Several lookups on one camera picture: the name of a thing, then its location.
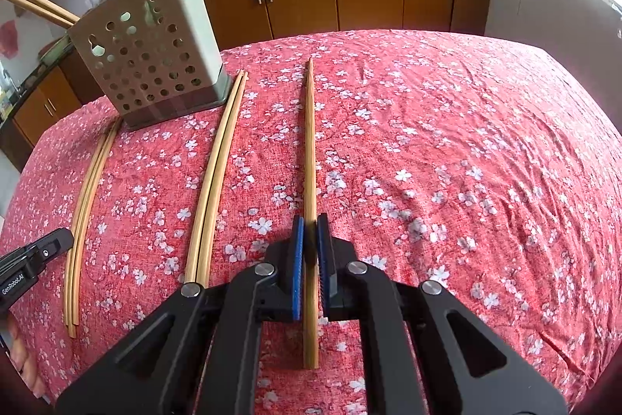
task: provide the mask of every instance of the silver bolt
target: silver bolt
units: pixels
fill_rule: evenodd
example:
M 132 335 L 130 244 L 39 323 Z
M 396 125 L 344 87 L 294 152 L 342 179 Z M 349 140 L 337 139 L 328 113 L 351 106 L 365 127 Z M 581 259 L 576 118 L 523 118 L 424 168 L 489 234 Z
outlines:
M 443 286 L 434 280 L 426 280 L 421 285 L 421 290 L 430 296 L 437 296 L 443 291 Z
M 361 261 L 353 261 L 348 264 L 348 271 L 352 274 L 365 274 L 367 272 L 367 264 Z
M 191 282 L 182 287 L 182 296 L 197 297 L 201 293 L 201 285 Z
M 255 274 L 259 276 L 270 276 L 274 273 L 274 266 L 269 263 L 261 263 L 255 266 Z

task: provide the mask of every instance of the triangular cutout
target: triangular cutout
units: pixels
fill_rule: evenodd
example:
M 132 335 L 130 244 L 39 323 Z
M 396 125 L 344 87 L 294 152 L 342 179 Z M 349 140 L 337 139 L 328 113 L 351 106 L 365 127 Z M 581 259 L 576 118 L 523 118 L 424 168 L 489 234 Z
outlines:
M 447 321 L 471 376 L 481 378 L 508 363 L 508 358 L 460 313 L 450 312 Z
M 156 368 L 174 323 L 173 315 L 166 315 L 155 322 L 151 329 L 132 343 L 116 360 L 120 369 L 136 378 L 149 378 Z

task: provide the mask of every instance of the red tablecloth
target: red tablecloth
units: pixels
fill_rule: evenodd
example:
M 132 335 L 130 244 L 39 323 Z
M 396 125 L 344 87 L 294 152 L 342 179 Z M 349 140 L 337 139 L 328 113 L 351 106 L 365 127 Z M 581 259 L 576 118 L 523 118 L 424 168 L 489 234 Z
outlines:
M 620 342 L 621 139 L 540 49 L 365 31 L 225 51 L 229 73 L 244 68 L 250 80 L 210 283 L 261 260 L 302 209 L 310 56 L 318 211 L 329 213 L 334 235 L 393 279 L 443 283 L 577 402 Z M 86 237 L 77 340 L 61 318 L 64 258 L 14 306 L 53 396 L 182 283 L 220 114 L 117 136 Z M 103 98 L 41 138 L 2 252 L 70 226 L 96 140 L 114 116 Z M 365 412 L 357 325 L 320 319 L 320 334 L 321 369 L 301 371 L 300 328 L 265 326 L 258 413 Z

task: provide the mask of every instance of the tablecloth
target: tablecloth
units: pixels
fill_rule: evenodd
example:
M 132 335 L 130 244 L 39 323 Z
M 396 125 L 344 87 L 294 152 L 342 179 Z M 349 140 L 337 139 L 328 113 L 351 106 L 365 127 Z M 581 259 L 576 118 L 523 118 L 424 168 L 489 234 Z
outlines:
M 360 31 L 223 52 L 250 79 L 226 170 L 210 284 L 285 238 L 302 210 L 304 64 L 315 60 L 318 212 L 359 257 L 432 278 L 552 382 L 582 398 L 620 342 L 621 139 L 546 52 L 467 35 Z M 65 260 L 13 307 L 55 397 L 183 282 L 194 209 L 222 108 L 123 127 L 92 209 L 78 338 L 61 317 Z M 10 204 L 8 251 L 69 227 L 107 98 L 41 138 Z M 358 325 L 265 325 L 256 411 L 365 413 Z

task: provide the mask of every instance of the pair of chopsticks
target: pair of chopsticks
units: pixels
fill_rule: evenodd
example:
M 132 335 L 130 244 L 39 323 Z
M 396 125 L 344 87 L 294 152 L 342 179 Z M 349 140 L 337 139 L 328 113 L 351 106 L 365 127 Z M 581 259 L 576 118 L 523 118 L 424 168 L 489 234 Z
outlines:
M 121 123 L 122 119 L 116 119 L 112 126 L 100 136 L 91 162 L 86 170 L 85 179 L 82 183 L 73 214 L 71 227 L 73 248 L 67 252 L 65 292 L 63 295 L 63 318 L 65 325 L 68 327 L 69 336 L 72 338 L 77 336 L 75 326 L 80 323 L 80 268 L 82 267 L 82 253 L 84 251 L 88 221 L 104 165 Z
M 238 73 L 214 137 L 207 169 L 203 177 L 197 211 L 195 211 L 195 220 L 192 225 L 184 277 L 185 283 L 197 282 L 203 287 L 207 287 L 210 281 L 211 252 L 214 246 L 220 194 L 223 189 L 225 169 L 247 79 L 247 72 L 240 71 Z
M 318 263 L 315 246 L 317 224 L 317 197 L 315 182 L 315 85 L 313 59 L 307 65 L 307 94 L 305 100 L 305 255 L 304 255 L 304 308 L 302 313 L 302 354 L 305 369 L 319 367 L 317 338 L 318 316 Z
M 49 0 L 7 0 L 35 15 L 45 18 L 58 26 L 69 29 L 80 17 L 55 5 Z

